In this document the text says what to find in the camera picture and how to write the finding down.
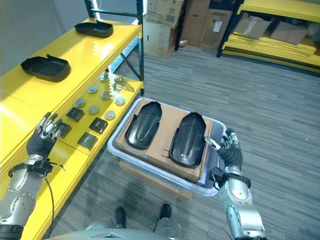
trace black shoe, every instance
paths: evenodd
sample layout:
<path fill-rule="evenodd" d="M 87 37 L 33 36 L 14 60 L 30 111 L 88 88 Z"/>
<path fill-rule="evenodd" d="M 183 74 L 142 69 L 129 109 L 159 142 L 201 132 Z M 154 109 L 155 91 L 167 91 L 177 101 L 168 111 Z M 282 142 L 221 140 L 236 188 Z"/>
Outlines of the black shoe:
<path fill-rule="evenodd" d="M 121 229 L 126 228 L 126 213 L 121 206 L 119 206 L 115 210 L 115 224 L 117 228 L 121 228 Z"/>
<path fill-rule="evenodd" d="M 165 203 L 161 207 L 159 219 L 163 219 L 163 218 L 169 219 L 170 217 L 171 217 L 171 206 Z"/>

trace yellow shelf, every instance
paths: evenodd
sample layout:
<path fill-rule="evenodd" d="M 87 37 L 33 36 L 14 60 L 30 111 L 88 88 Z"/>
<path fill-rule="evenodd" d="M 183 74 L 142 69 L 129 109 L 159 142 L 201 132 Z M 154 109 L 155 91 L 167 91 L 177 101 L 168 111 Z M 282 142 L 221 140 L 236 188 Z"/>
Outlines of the yellow shelf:
<path fill-rule="evenodd" d="M 3 76 L 3 89 L 5 96 L 22 102 L 5 103 L 10 105 L 6 113 L 6 122 L 10 122 L 11 115 L 18 114 L 19 121 L 26 122 L 17 135 L 2 134 L 9 143 L 1 141 L 0 167 L 11 159 L 20 159 L 25 151 L 26 140 L 29 138 L 41 117 L 48 111 L 63 114 L 74 101 L 90 86 L 99 75 L 114 61 L 114 59 L 137 37 L 142 30 L 140 25 L 116 21 L 104 21 L 113 24 L 113 34 L 107 38 L 97 38 L 77 33 L 71 29 L 34 56 L 52 56 L 65 59 L 71 66 L 69 76 L 61 82 L 49 82 L 25 73 L 18 65 Z M 31 112 L 24 111 L 24 106 L 31 106 Z"/>
<path fill-rule="evenodd" d="M 35 78 L 25 73 L 19 65 L 3 76 L 3 96 L 0 105 L 0 198 L 4 196 L 10 181 L 8 170 L 27 158 L 26 144 L 34 128 L 46 112 L 56 112 L 72 127 L 69 134 L 56 143 L 49 156 L 53 162 L 61 163 L 66 168 L 64 172 L 55 166 L 53 172 L 48 175 L 54 195 L 55 214 L 58 214 L 139 90 L 144 88 L 143 82 L 124 78 L 134 87 L 134 91 L 112 88 L 114 98 L 107 101 L 101 99 L 101 93 L 107 84 L 102 83 L 99 76 L 142 32 L 139 25 L 105 22 L 113 24 L 113 35 L 108 38 L 86 36 L 72 29 L 33 55 L 50 54 L 67 60 L 71 72 L 63 81 L 54 83 Z M 111 74 L 111 85 L 114 82 L 113 77 Z M 89 95 L 88 87 L 92 84 L 98 85 L 99 90 L 98 93 Z M 82 108 L 85 115 L 78 123 L 71 122 L 65 114 L 80 96 L 86 101 L 86 106 Z M 125 98 L 123 106 L 115 104 L 115 98 L 118 96 Z M 100 108 L 97 115 L 88 113 L 88 107 L 93 104 Z M 91 131 L 89 125 L 92 121 L 96 117 L 105 119 L 104 114 L 107 110 L 115 111 L 115 119 L 107 120 L 108 126 L 102 134 Z M 77 144 L 84 132 L 98 138 L 92 150 Z M 24 228 L 22 239 L 41 239 L 50 226 L 51 214 L 50 191 L 43 182 L 36 198 L 36 207 Z"/>
<path fill-rule="evenodd" d="M 255 54 L 255 52 L 252 52 L 252 53 L 239 52 L 239 51 L 235 51 L 235 50 L 226 48 L 225 50 L 223 50 L 222 53 L 228 54 L 228 55 L 241 56 L 241 57 L 246 57 L 246 58 L 251 58 L 251 59 L 267 61 L 267 62 L 271 62 L 271 63 L 275 63 L 275 64 L 282 64 L 285 66 L 298 68 L 298 69 L 302 69 L 302 70 L 307 70 L 307 71 L 311 71 L 311 72 L 315 72 L 315 73 L 320 74 L 320 68 L 314 68 L 312 66 L 307 66 L 307 65 L 302 65 L 299 63 L 295 63 L 295 62 L 289 62 L 286 60 L 276 59 L 276 58 L 272 58 L 272 56 L 268 57 L 268 56 L 257 55 L 257 54 Z"/>
<path fill-rule="evenodd" d="M 265 54 L 265 55 L 269 55 L 270 57 L 274 56 L 282 59 L 288 59 L 291 61 L 297 61 L 305 64 L 320 66 L 320 56 L 318 55 L 311 55 L 309 57 L 304 57 L 298 54 L 293 54 L 292 52 L 285 52 L 285 51 L 270 49 L 263 45 L 247 44 L 246 42 L 232 41 L 232 40 L 226 41 L 224 43 L 223 49 L 226 49 L 228 47 L 244 50 L 244 51 L 255 52 L 258 54 Z"/>
<path fill-rule="evenodd" d="M 116 75 L 110 74 L 111 86 L 114 83 L 114 80 L 113 80 L 114 76 Z M 74 122 L 66 116 L 62 118 L 64 123 L 69 124 L 72 127 L 72 130 L 68 133 L 68 135 L 65 138 L 60 138 L 60 141 L 88 155 L 91 155 L 92 153 L 96 152 L 97 149 L 104 144 L 106 139 L 109 137 L 110 133 L 115 129 L 119 120 L 122 118 L 122 116 L 124 115 L 128 107 L 131 105 L 138 91 L 142 88 L 143 83 L 141 81 L 136 81 L 126 77 L 124 77 L 124 80 L 128 81 L 129 84 L 135 89 L 134 92 L 131 92 L 125 89 L 120 89 L 120 88 L 118 90 L 114 90 L 111 87 L 111 93 L 113 96 L 112 99 L 103 100 L 101 98 L 101 93 L 105 89 L 108 89 L 109 84 L 103 83 L 100 80 L 97 80 L 96 83 L 94 83 L 98 87 L 97 93 L 90 94 L 88 93 L 88 91 L 85 91 L 85 93 L 81 96 L 81 98 L 85 100 L 85 106 L 81 108 L 81 110 L 84 111 L 84 116 L 80 119 L 79 122 Z M 125 104 L 123 106 L 118 106 L 115 103 L 115 99 L 119 96 L 122 96 L 125 98 Z M 88 108 L 92 105 L 97 105 L 99 107 L 98 114 L 96 115 L 89 114 Z M 115 116 L 116 116 L 115 119 L 113 120 L 105 119 L 105 112 L 109 110 L 113 110 L 115 112 Z M 106 127 L 106 129 L 102 134 L 99 134 L 89 128 L 90 124 L 97 117 L 107 121 L 108 123 L 108 126 Z M 95 143 L 95 146 L 91 150 L 77 144 L 78 140 L 82 137 L 82 135 L 85 132 L 92 134 L 98 138 L 98 141 Z"/>
<path fill-rule="evenodd" d="M 239 8 L 238 14 L 241 11 L 320 22 L 320 4 L 307 0 L 245 0 Z"/>

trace black tray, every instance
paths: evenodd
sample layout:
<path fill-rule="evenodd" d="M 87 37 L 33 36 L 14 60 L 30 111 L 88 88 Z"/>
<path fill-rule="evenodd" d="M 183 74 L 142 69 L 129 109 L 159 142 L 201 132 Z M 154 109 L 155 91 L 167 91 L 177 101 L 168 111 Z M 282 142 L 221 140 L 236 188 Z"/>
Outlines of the black tray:
<path fill-rule="evenodd" d="M 112 24 L 98 20 L 96 21 L 96 23 L 79 23 L 75 25 L 74 28 L 78 33 L 95 36 L 99 38 L 107 38 L 114 33 L 114 27 Z"/>
<path fill-rule="evenodd" d="M 49 54 L 46 56 L 47 58 L 42 56 L 28 58 L 20 65 L 27 74 L 39 79 L 55 83 L 64 80 L 71 70 L 68 61 Z"/>

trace gray wall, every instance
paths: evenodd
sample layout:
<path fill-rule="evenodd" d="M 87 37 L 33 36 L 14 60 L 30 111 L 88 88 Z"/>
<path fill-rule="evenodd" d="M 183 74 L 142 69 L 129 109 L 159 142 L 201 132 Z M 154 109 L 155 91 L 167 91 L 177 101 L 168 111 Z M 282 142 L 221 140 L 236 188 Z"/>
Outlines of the gray wall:
<path fill-rule="evenodd" d="M 111 12 L 136 12 L 135 0 L 97 0 L 97 4 Z M 0 0 L 0 8 L 0 76 L 88 18 L 84 0 Z M 132 17 L 100 16 L 134 21 Z"/>

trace metal rod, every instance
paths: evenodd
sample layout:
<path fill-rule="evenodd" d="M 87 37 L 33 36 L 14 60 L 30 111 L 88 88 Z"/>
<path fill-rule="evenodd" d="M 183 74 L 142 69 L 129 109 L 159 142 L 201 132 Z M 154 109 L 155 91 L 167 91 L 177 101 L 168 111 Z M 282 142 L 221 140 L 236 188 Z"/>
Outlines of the metal rod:
<path fill-rule="evenodd" d="M 143 12 L 144 12 L 144 6 L 143 6 L 143 0 L 136 0 L 136 15 L 138 19 L 138 25 L 141 25 L 142 28 L 142 35 L 141 38 L 138 40 L 138 45 L 139 45 L 139 72 L 140 72 L 140 81 L 144 82 L 145 81 L 145 69 L 144 69 L 144 37 L 143 37 L 143 32 L 144 32 L 144 19 L 143 19 Z M 140 90 L 141 96 L 145 94 L 145 89 Z"/>
<path fill-rule="evenodd" d="M 121 12 L 121 11 L 112 12 L 112 11 L 95 9 L 95 8 L 92 8 L 91 11 L 94 13 L 101 13 L 101 14 L 111 14 L 111 15 L 119 15 L 119 16 L 133 17 L 133 18 L 137 17 L 137 14 L 130 13 L 130 12 Z"/>
<path fill-rule="evenodd" d="M 84 3 L 85 3 L 86 10 L 88 12 L 89 18 L 94 18 L 95 13 L 92 11 L 91 0 L 84 0 Z"/>
<path fill-rule="evenodd" d="M 126 56 L 123 53 L 120 53 L 121 57 L 125 61 L 125 63 L 129 66 L 129 68 L 132 70 L 132 72 L 140 79 L 139 73 L 135 70 L 134 66 L 129 62 L 129 60 L 126 58 Z"/>
<path fill-rule="evenodd" d="M 231 18 L 230 18 L 230 21 L 226 27 L 226 31 L 224 32 L 224 35 L 222 37 L 222 40 L 219 44 L 219 48 L 218 48 L 218 51 L 216 53 L 216 57 L 217 58 L 220 58 L 221 57 L 221 54 L 222 54 L 222 48 L 225 44 L 226 41 L 228 41 L 228 38 L 231 34 L 231 32 L 234 30 L 236 24 L 238 23 L 239 21 L 239 18 L 240 18 L 240 15 L 237 14 L 239 8 L 240 8 L 240 5 L 244 3 L 244 0 L 237 0 L 236 4 L 235 4 L 235 8 L 233 9 L 233 12 L 232 12 L 232 15 L 231 15 Z"/>

